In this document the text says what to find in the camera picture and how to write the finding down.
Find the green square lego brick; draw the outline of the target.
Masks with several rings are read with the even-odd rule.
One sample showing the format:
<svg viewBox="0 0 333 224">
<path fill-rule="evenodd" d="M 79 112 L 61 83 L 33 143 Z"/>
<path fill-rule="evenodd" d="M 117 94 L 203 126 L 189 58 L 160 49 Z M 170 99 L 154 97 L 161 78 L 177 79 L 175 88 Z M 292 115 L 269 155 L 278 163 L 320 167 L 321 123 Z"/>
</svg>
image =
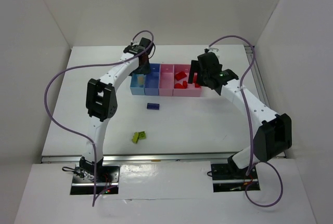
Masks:
<svg viewBox="0 0 333 224">
<path fill-rule="evenodd" d="M 138 132 L 138 140 L 146 139 L 146 133 L 144 131 Z"/>
</svg>

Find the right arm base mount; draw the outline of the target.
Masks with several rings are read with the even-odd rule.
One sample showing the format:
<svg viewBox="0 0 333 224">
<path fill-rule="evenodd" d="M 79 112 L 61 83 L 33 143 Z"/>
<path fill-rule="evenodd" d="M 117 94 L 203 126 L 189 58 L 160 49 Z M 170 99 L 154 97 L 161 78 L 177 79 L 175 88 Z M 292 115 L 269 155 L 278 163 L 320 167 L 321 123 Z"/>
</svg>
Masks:
<svg viewBox="0 0 333 224">
<path fill-rule="evenodd" d="M 211 164 L 211 170 L 207 176 L 211 177 L 213 183 L 213 192 L 240 192 L 245 191 L 249 186 L 250 191 L 259 191 L 260 185 L 256 168 L 246 176 L 247 169 L 238 172 L 231 172 L 227 164 Z"/>
</svg>

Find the dark blue lego brick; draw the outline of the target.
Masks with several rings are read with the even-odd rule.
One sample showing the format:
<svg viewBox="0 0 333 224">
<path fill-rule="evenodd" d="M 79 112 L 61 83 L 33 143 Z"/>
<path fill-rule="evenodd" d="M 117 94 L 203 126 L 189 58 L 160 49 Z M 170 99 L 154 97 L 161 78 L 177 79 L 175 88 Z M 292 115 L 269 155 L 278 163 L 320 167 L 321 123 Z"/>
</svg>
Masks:
<svg viewBox="0 0 333 224">
<path fill-rule="evenodd" d="M 147 103 L 148 110 L 159 110 L 160 105 L 158 103 Z"/>
</svg>

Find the red rounded lego piece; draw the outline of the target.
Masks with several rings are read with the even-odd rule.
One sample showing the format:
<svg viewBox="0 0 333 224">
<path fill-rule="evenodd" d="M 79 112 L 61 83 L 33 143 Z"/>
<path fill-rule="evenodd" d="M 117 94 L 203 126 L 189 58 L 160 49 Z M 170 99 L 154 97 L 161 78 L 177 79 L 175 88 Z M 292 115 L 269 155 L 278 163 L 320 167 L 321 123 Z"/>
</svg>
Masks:
<svg viewBox="0 0 333 224">
<path fill-rule="evenodd" d="M 175 88 L 175 89 L 184 89 L 184 86 L 183 86 L 182 84 L 180 84 L 180 83 L 176 83 L 176 84 L 174 85 L 174 88 Z"/>
</svg>

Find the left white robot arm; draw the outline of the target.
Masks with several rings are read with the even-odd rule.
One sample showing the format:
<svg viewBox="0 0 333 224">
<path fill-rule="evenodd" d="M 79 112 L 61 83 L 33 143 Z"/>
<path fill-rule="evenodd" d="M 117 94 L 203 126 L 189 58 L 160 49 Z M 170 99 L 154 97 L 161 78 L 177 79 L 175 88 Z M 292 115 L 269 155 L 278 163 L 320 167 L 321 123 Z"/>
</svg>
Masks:
<svg viewBox="0 0 333 224">
<path fill-rule="evenodd" d="M 87 83 L 86 108 L 90 117 L 87 136 L 90 140 L 79 167 L 96 179 L 104 173 L 103 144 L 109 120 L 118 108 L 116 92 L 128 76 L 150 73 L 149 55 L 153 47 L 153 41 L 144 37 L 138 43 L 131 43 L 125 47 L 119 64 Z"/>
</svg>

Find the beige lego brick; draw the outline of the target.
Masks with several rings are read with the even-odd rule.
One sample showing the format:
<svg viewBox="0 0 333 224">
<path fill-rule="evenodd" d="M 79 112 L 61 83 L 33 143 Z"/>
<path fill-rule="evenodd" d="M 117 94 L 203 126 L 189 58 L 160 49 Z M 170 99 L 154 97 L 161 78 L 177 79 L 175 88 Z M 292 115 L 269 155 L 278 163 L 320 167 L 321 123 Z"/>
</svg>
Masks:
<svg viewBox="0 0 333 224">
<path fill-rule="evenodd" d="M 139 74 L 137 76 L 137 83 L 140 87 L 143 87 L 144 86 L 144 83 L 145 83 L 145 76 L 142 75 L 142 74 Z"/>
</svg>

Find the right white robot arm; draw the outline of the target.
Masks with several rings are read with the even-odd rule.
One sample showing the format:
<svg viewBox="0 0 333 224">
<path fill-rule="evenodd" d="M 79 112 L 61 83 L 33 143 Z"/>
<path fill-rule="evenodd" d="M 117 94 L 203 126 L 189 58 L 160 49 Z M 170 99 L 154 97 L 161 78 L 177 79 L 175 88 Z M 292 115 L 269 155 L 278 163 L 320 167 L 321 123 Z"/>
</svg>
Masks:
<svg viewBox="0 0 333 224">
<path fill-rule="evenodd" d="M 225 97 L 247 118 L 250 146 L 230 156 L 228 169 L 235 174 L 259 162 L 267 162 L 292 146 L 292 122 L 286 114 L 278 114 L 267 107 L 240 83 L 230 69 L 223 70 L 213 52 L 207 52 L 191 61 L 188 83 L 214 90 Z"/>
</svg>

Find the red long lego brick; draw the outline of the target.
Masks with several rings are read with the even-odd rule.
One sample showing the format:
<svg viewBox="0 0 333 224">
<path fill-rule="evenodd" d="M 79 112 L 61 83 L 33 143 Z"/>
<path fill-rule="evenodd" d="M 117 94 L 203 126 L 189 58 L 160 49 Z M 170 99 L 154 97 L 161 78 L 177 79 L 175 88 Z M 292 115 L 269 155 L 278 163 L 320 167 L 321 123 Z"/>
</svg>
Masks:
<svg viewBox="0 0 333 224">
<path fill-rule="evenodd" d="M 194 76 L 193 83 L 195 85 L 195 88 L 200 88 L 201 86 L 197 83 L 197 76 Z"/>
</svg>

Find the small red lego brick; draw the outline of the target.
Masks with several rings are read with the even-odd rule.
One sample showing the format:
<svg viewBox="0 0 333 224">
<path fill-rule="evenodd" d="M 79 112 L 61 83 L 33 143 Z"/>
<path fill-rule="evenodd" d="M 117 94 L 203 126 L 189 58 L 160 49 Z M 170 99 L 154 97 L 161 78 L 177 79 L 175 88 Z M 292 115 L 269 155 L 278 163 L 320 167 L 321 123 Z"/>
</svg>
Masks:
<svg viewBox="0 0 333 224">
<path fill-rule="evenodd" d="M 183 86 L 184 89 L 186 89 L 188 87 L 188 83 L 187 83 L 186 80 L 182 81 L 182 86 Z"/>
</svg>

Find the lime green lego piece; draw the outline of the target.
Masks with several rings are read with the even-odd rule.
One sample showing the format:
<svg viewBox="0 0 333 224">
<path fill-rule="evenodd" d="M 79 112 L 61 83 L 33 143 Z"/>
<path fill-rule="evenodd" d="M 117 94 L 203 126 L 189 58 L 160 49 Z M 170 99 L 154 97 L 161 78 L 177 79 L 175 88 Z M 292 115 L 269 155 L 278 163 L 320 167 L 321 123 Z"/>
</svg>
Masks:
<svg viewBox="0 0 333 224">
<path fill-rule="evenodd" d="M 132 138 L 132 143 L 137 144 L 139 140 L 139 133 L 135 132 Z"/>
</svg>

